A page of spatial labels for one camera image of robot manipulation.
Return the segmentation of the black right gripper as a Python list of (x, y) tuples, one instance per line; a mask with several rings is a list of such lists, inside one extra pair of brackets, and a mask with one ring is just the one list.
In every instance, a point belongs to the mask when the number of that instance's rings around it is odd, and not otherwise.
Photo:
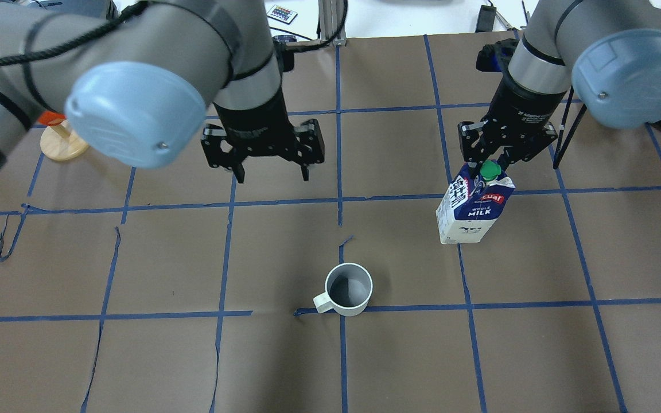
[(515, 162), (529, 162), (556, 140), (557, 133), (549, 114), (517, 112), (506, 118), (487, 114), (480, 121), (462, 121), (457, 125), (462, 158), (469, 174), (479, 180), (485, 160), (503, 149), (497, 159), (501, 172)]

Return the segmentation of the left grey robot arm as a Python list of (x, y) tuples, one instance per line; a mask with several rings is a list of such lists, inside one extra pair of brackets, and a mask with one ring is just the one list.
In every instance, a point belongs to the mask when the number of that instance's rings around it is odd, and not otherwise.
[(262, 1), (139, 1), (105, 20), (0, 1), (0, 170), (46, 111), (95, 150), (137, 168), (173, 162), (215, 107), (202, 143), (244, 182), (247, 157), (325, 161), (317, 120), (291, 124)]

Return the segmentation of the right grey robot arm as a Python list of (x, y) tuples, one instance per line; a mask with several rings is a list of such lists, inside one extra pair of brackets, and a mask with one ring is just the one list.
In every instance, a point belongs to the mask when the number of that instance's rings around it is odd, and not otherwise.
[(661, 121), (661, 7), (656, 1), (540, 1), (519, 39), (485, 45), (476, 68), (499, 72), (488, 111), (457, 126), (462, 159), (474, 173), (498, 151), (501, 169), (555, 143), (558, 167), (569, 146), (550, 123), (568, 92), (601, 125)]

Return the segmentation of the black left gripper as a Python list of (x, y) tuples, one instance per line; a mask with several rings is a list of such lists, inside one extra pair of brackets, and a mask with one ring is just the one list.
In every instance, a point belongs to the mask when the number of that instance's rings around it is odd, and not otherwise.
[(293, 125), (283, 112), (220, 112), (221, 125), (207, 124), (200, 139), (210, 167), (232, 170), (237, 183), (246, 182), (242, 162), (247, 157), (281, 157), (301, 165), (302, 180), (310, 180), (310, 165), (325, 162), (319, 122)]

